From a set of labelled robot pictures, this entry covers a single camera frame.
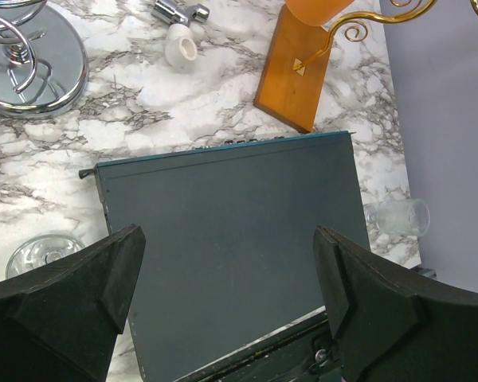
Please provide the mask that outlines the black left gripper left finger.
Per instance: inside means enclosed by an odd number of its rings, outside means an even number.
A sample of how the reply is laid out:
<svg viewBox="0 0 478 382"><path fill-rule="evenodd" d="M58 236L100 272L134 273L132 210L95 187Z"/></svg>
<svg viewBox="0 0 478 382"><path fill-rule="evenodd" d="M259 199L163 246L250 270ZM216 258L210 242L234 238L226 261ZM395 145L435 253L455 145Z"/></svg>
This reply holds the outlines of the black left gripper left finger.
<svg viewBox="0 0 478 382"><path fill-rule="evenodd" d="M131 225L0 282L0 381L104 381L146 238Z"/></svg>

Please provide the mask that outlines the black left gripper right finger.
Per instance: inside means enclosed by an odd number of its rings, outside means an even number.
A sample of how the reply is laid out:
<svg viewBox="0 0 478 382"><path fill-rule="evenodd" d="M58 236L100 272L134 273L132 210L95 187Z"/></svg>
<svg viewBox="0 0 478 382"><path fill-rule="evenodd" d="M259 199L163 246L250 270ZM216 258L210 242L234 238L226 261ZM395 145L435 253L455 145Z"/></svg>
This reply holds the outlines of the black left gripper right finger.
<svg viewBox="0 0 478 382"><path fill-rule="evenodd" d="M337 231L315 266L346 381L478 381L478 293L419 275Z"/></svg>

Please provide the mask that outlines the clear ribbed wine glass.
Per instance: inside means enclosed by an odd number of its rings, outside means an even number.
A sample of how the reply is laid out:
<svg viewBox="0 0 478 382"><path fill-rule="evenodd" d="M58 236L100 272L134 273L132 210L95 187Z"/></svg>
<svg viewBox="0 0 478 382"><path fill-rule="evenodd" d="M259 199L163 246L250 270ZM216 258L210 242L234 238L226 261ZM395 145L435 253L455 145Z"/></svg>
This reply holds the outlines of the clear ribbed wine glass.
<svg viewBox="0 0 478 382"><path fill-rule="evenodd" d="M21 244L12 254L6 266L6 279L74 254L85 245L68 232L47 232Z"/></svg>

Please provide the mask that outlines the orange plastic wine glass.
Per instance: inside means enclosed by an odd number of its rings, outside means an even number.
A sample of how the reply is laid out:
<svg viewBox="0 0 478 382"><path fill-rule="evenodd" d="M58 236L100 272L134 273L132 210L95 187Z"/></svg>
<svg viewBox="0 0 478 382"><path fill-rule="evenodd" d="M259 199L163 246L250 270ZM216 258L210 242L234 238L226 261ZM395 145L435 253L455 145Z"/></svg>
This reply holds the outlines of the orange plastic wine glass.
<svg viewBox="0 0 478 382"><path fill-rule="evenodd" d="M288 10L309 26L321 26L345 10L354 0L286 0Z"/></svg>

